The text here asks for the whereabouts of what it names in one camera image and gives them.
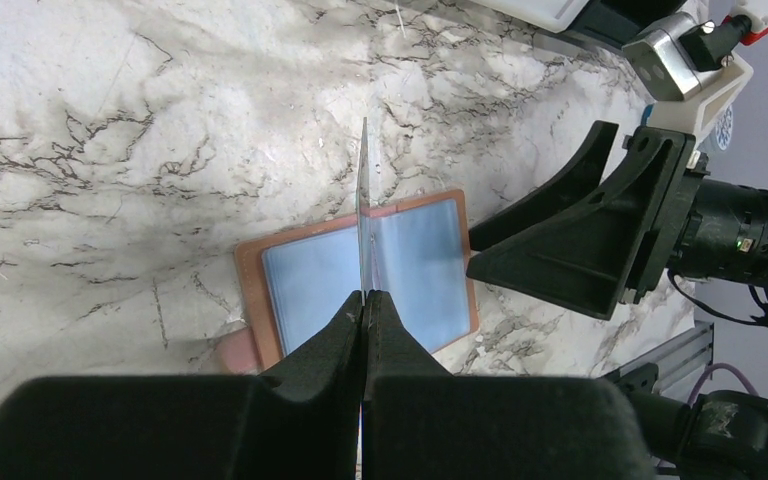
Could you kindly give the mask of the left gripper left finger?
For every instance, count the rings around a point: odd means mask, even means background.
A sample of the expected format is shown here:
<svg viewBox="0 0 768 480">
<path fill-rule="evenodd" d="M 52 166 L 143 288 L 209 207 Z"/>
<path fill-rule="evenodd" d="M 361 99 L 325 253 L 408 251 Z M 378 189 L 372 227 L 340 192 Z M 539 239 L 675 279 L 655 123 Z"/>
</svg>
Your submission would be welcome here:
<svg viewBox="0 0 768 480">
<path fill-rule="evenodd" d="M 363 296 L 258 375 L 57 376 L 0 405 L 0 479 L 351 479 Z"/>
</svg>

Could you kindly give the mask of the tan leather card holder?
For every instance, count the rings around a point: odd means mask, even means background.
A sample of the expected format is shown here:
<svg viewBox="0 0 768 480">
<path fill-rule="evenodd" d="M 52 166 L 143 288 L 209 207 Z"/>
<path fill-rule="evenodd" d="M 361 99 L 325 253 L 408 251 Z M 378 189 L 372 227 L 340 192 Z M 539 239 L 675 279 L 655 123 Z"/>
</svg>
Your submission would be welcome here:
<svg viewBox="0 0 768 480">
<path fill-rule="evenodd" d="M 402 324 L 435 353 L 479 326 L 465 195 L 459 189 L 370 208 L 373 289 L 389 293 Z M 356 214 L 238 244 L 234 262 L 246 325 L 218 344 L 230 373 L 266 369 L 325 327 L 361 290 Z"/>
</svg>

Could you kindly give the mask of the dark blue VIP card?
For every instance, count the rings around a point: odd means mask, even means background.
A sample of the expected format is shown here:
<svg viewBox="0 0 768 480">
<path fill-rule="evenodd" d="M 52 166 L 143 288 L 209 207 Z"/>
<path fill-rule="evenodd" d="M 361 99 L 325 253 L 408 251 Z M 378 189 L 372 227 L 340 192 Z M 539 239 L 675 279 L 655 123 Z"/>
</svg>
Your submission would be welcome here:
<svg viewBox="0 0 768 480">
<path fill-rule="evenodd" d="M 356 187 L 356 216 L 361 290 L 364 296 L 373 289 L 372 240 L 370 232 L 368 123 L 363 118 Z"/>
</svg>

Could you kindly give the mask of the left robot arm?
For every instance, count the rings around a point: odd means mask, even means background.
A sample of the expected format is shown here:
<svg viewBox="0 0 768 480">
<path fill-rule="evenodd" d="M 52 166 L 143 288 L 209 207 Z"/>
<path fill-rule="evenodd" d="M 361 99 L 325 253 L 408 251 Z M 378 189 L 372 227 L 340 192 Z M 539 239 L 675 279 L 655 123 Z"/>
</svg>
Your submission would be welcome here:
<svg viewBox="0 0 768 480">
<path fill-rule="evenodd" d="M 457 376 L 353 292 L 257 375 L 44 377 L 0 405 L 0 479 L 768 479 L 768 399 L 634 377 Z"/>
</svg>

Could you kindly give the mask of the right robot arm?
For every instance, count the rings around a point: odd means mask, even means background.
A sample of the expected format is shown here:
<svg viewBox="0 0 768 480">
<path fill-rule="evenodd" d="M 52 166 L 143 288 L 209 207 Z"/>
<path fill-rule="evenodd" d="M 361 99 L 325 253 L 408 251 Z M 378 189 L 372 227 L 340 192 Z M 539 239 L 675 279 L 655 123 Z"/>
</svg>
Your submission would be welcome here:
<svg viewBox="0 0 768 480">
<path fill-rule="evenodd" d="M 649 126 L 607 172 L 616 134 L 595 122 L 547 183 L 472 227 L 468 276 L 601 320 L 662 277 L 720 279 L 768 328 L 768 190 L 712 180 L 692 135 Z"/>
</svg>

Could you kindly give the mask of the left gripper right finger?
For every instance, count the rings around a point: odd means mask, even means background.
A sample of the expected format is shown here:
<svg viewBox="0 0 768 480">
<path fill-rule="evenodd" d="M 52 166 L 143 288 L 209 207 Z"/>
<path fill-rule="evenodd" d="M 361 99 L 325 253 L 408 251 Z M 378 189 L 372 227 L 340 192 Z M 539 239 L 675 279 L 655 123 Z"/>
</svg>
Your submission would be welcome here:
<svg viewBox="0 0 768 480">
<path fill-rule="evenodd" d="M 391 296 L 364 308 L 366 479 L 651 479 L 625 395 L 601 379 L 458 376 L 403 326 Z"/>
</svg>

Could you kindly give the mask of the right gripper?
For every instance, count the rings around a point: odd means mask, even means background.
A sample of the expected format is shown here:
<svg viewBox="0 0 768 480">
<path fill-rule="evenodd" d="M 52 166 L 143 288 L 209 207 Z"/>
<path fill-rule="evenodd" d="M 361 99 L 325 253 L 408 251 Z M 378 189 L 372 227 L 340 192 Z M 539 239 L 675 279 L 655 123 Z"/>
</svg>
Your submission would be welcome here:
<svg viewBox="0 0 768 480">
<path fill-rule="evenodd" d="M 708 156 L 690 134 L 641 126 L 603 173 L 619 126 L 596 121 L 546 183 L 469 230 L 469 278 L 600 320 L 654 290 Z"/>
</svg>

